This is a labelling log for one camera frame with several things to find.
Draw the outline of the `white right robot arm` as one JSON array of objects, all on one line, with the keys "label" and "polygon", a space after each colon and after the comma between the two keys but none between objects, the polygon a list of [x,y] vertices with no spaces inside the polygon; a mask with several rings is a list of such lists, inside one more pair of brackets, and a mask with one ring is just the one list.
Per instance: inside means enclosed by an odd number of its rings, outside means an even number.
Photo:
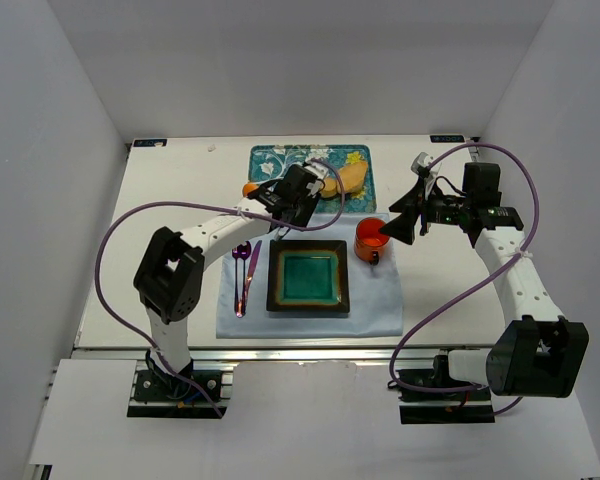
[{"label": "white right robot arm", "polygon": [[460,190],[447,195],[426,154],[417,157],[412,189],[391,205],[395,218],[381,233],[406,244],[432,224],[459,227],[483,261],[508,324],[490,348],[454,348],[438,354],[431,377],[408,389],[459,393],[488,388],[498,396],[566,398],[575,385],[589,334],[553,302],[523,243],[517,211],[501,203],[501,170],[494,163],[469,162]]}]

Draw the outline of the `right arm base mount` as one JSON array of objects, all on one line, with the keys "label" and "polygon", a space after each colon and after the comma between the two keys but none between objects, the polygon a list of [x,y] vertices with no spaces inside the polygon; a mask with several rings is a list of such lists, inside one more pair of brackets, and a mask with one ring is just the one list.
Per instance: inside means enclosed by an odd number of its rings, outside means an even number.
[{"label": "right arm base mount", "polygon": [[[436,355],[427,368],[398,369],[403,383],[429,389],[468,387],[469,382],[449,376],[448,360]],[[484,387],[475,391],[419,392],[399,386],[395,380],[387,383],[389,390],[398,393],[402,425],[489,424],[495,422],[491,393]]]}]

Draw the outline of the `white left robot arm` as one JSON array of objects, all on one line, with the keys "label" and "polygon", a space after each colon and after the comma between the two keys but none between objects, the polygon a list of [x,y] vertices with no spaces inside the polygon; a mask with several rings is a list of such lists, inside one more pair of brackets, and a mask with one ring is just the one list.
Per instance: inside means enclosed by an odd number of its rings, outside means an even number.
[{"label": "white left robot arm", "polygon": [[219,215],[174,232],[157,230],[133,280],[156,345],[147,366],[165,383],[192,371],[187,317],[196,308],[206,268],[238,245],[278,226],[306,227],[328,175],[319,160],[293,164],[284,176],[261,184]]}]

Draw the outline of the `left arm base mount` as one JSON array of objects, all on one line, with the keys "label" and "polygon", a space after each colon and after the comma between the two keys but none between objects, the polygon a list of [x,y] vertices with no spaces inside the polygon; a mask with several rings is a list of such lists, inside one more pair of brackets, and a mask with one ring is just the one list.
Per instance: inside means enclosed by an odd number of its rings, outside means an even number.
[{"label": "left arm base mount", "polygon": [[[233,373],[194,370],[193,379],[224,414],[231,397]],[[189,384],[171,389],[147,367],[140,366],[136,368],[133,377],[126,416],[149,419],[220,419],[198,389]]]}]

